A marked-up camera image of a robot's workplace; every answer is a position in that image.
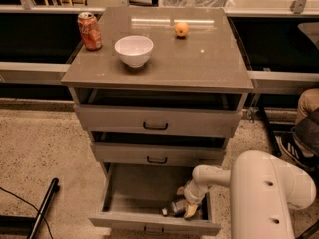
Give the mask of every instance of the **bowl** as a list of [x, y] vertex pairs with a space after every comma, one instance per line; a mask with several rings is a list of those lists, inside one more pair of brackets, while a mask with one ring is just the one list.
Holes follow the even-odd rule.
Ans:
[[153, 42], [145, 36], [127, 36], [118, 40], [114, 47], [123, 63], [138, 68], [150, 58]]

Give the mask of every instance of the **floor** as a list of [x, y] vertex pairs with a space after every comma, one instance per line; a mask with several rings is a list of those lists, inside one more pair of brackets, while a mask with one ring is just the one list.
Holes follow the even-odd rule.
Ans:
[[[158, 238], [119, 229], [113, 229], [110, 236], [109, 229], [90, 223], [90, 215], [99, 211], [105, 178], [91, 153], [89, 138], [73, 112], [72, 102], [1, 99], [0, 139], [0, 187], [39, 207], [51, 180], [59, 179], [60, 190], [47, 215], [53, 238]], [[244, 119], [228, 145], [222, 167], [230, 168], [241, 153], [251, 149], [272, 151], [263, 122]], [[221, 224], [215, 238], [231, 238], [229, 190], [217, 186], [211, 196], [216, 222]], [[32, 207], [3, 191], [0, 199], [2, 215], [36, 215]], [[291, 213], [296, 236], [317, 221], [318, 206], [316, 199], [308, 209]], [[38, 238], [50, 238], [44, 223]], [[161, 238], [199, 237], [165, 234]]]

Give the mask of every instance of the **shoe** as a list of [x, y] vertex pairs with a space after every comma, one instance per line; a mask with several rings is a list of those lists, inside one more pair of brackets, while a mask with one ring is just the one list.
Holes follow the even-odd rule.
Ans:
[[279, 138], [280, 148], [305, 171], [314, 171], [318, 165], [317, 157], [306, 158], [295, 143], [291, 133], [285, 133]]

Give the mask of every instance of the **red can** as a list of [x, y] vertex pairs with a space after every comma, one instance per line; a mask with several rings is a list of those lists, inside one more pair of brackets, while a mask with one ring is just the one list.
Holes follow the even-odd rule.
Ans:
[[102, 47], [98, 20], [93, 13], [80, 13], [78, 15], [78, 26], [87, 50], [95, 51]]

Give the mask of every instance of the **gray countertop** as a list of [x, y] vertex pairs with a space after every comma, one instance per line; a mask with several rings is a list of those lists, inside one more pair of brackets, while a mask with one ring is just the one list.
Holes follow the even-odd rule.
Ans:
[[[176, 21], [189, 23], [186, 39], [174, 32]], [[84, 47], [62, 79], [64, 85], [249, 92], [253, 86], [236, 39], [222, 9], [111, 7], [99, 20], [103, 47]], [[150, 59], [139, 69], [123, 64], [117, 40], [143, 35], [154, 42]]]

